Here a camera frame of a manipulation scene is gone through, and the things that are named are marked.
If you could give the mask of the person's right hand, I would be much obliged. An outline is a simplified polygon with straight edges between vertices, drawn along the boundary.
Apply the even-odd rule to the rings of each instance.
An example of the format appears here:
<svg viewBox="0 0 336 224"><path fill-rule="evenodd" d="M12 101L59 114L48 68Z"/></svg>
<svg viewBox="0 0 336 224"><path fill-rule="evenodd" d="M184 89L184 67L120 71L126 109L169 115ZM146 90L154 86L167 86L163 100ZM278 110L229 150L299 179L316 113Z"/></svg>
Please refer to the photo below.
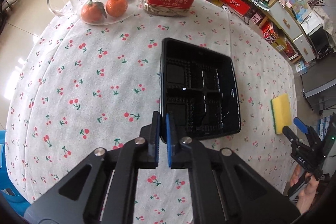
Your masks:
<svg viewBox="0 0 336 224"><path fill-rule="evenodd" d="M290 187L294 186L294 184L298 183L298 180L301 176L301 171L303 169L300 165L296 165L292 176L289 180ZM308 183L304 188L302 188L301 192L298 194L298 201L296 204L297 209L301 214L306 213L310 207L311 204L314 201L315 194L318 188L319 182L315 179L314 175L311 173L307 173L305 175L306 178L309 178Z"/></svg>

